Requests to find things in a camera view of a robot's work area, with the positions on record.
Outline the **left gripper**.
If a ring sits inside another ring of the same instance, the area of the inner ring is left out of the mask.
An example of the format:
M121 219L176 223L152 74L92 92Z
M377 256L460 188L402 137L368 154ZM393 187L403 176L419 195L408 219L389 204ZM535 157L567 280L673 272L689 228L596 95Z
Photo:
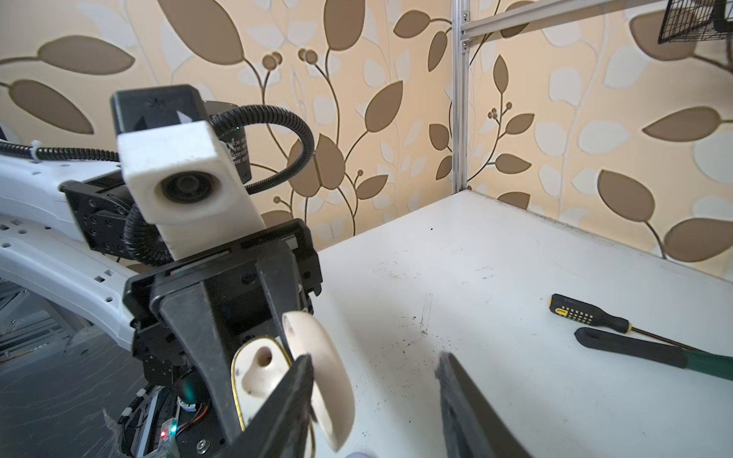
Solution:
M164 387L195 366L225 442L233 444L242 435L231 384L237 343L278 334L289 343L284 314L312 313L310 295L322 292L322 282L311 232L300 219L138 274L122 296L133 315L133 356L145 379Z

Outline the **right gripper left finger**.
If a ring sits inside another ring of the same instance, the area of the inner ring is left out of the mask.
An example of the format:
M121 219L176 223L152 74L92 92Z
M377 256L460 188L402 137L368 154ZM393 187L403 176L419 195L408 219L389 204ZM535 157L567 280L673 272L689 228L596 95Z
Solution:
M304 457L314 386L311 357L300 356L252 424L216 457Z

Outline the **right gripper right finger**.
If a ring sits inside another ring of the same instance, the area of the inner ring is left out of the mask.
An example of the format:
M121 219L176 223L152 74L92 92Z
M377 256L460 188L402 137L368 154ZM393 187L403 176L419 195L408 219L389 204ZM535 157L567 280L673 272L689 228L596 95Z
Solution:
M528 457L457 358L439 356L442 429L449 457Z

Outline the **cream earbud charging case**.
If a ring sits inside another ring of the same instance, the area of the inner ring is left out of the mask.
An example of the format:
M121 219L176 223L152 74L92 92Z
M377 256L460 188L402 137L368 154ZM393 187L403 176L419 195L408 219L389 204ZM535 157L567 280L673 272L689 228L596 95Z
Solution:
M333 452L349 439L355 398L328 332L300 311L284 314L282 325L283 345L257 338L235 354L231 384L242 434L228 457L314 457L314 425Z

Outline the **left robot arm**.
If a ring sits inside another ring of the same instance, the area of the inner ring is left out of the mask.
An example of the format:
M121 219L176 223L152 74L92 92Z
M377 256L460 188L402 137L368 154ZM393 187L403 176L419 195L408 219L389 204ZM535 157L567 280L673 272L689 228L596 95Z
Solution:
M303 457L329 422L313 345L323 281L300 219L253 196L314 158L269 105L209 116L190 85L116 92L116 151L1 145L1 270L129 345L148 379L208 402L221 454Z

